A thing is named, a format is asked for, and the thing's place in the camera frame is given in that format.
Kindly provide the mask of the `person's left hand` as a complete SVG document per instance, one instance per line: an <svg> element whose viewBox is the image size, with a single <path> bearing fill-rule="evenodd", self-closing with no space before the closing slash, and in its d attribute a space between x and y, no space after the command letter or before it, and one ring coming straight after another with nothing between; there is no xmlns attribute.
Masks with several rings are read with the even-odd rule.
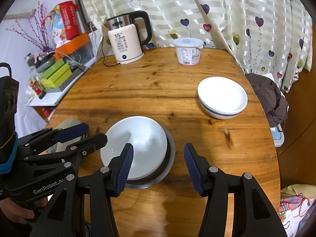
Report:
<svg viewBox="0 0 316 237"><path fill-rule="evenodd" d="M10 198L1 200L0 206L4 216L14 223L27 224L27 219L33 219L35 217L34 211L17 205Z"/></svg>

